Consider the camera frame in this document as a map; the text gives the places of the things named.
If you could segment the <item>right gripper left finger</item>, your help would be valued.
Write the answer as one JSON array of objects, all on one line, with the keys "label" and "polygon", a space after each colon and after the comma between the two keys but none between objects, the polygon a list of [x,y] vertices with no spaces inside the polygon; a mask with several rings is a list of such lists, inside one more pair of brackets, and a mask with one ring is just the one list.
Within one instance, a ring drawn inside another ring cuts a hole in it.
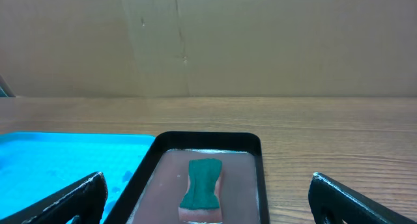
[{"label": "right gripper left finger", "polygon": [[106,179],[97,171],[2,219],[1,224],[99,224],[107,198]]}]

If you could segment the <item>teal plastic tray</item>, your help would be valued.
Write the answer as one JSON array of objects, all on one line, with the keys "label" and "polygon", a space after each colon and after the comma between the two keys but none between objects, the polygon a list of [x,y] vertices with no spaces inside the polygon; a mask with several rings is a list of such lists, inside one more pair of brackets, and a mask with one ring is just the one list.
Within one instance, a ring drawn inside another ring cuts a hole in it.
[{"label": "teal plastic tray", "polygon": [[100,171],[111,212],[154,137],[150,135],[14,132],[1,136],[1,218]]}]

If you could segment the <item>black tray with dirty water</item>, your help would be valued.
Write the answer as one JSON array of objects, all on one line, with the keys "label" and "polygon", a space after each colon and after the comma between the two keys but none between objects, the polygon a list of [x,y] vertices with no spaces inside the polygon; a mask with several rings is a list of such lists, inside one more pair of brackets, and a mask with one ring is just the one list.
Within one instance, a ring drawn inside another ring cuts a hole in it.
[{"label": "black tray with dirty water", "polygon": [[222,162],[223,223],[270,223],[260,139],[252,133],[165,132],[156,137],[106,223],[180,223],[191,160]]}]

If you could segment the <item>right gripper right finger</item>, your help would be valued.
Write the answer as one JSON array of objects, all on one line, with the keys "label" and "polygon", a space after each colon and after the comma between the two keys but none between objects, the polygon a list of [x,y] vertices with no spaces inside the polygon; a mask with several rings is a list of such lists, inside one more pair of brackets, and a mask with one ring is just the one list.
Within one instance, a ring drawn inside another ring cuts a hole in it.
[{"label": "right gripper right finger", "polygon": [[344,184],[315,172],[308,202],[316,223],[416,224]]}]

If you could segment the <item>cardboard sheet at back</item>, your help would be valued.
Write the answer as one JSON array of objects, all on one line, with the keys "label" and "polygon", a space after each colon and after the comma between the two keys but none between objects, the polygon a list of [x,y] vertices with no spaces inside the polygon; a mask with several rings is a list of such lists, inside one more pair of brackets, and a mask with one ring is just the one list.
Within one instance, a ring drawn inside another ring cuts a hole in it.
[{"label": "cardboard sheet at back", "polygon": [[25,97],[416,96],[416,0],[1,0]]}]

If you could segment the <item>green sponge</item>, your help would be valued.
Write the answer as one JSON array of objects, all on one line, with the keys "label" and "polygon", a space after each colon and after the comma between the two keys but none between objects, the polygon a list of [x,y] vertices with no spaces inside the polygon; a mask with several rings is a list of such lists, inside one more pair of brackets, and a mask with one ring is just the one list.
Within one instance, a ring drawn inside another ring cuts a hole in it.
[{"label": "green sponge", "polygon": [[222,223],[220,202],[223,163],[214,158],[190,160],[188,186],[179,204],[179,219],[187,223]]}]

